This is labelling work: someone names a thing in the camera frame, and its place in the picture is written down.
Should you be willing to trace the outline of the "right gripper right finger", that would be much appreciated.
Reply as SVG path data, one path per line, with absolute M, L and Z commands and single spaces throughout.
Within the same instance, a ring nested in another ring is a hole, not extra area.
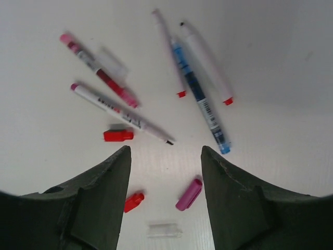
M 272 185 L 208 146 L 201 165 L 216 249 L 332 249 L 332 196 Z

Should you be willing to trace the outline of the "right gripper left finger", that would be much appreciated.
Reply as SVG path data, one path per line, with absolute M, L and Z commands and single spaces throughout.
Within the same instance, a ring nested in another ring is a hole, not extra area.
M 1 192 L 1 249 L 116 249 L 131 149 L 43 193 Z

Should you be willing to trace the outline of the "blue gel pen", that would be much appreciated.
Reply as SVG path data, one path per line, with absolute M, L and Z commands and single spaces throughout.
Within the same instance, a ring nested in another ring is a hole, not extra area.
M 185 58 L 185 54 L 180 43 L 176 39 L 171 38 L 171 46 L 173 54 L 175 56 L 175 60 L 179 66 L 179 69 L 183 74 L 185 81 L 188 84 L 191 92 L 193 93 L 194 98 L 196 99 L 196 102 L 209 127 L 209 130 L 211 131 L 219 147 L 221 154 L 223 155 L 228 154 L 230 152 L 230 145 L 224 136 L 222 128 L 219 125 L 210 107 L 208 99 L 206 98 L 195 73 L 193 72 L 193 70 L 191 69 L 190 65 L 188 64 Z

